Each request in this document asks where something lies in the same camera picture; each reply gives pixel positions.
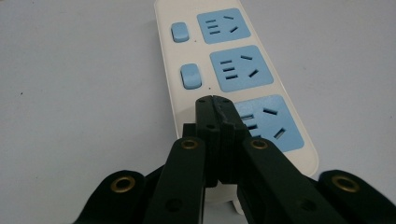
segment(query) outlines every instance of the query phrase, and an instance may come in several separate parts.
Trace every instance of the white background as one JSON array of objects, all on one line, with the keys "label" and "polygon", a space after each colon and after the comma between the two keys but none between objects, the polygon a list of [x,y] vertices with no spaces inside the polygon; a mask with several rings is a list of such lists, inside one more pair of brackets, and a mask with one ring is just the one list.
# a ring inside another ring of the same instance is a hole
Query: white background
[{"label": "white background", "polygon": [[[396,203],[396,2],[242,4],[318,150],[314,178],[349,171]],[[0,223],[71,223],[106,176],[148,174],[175,140],[154,0],[0,1]],[[246,223],[208,205],[222,222]]]}]

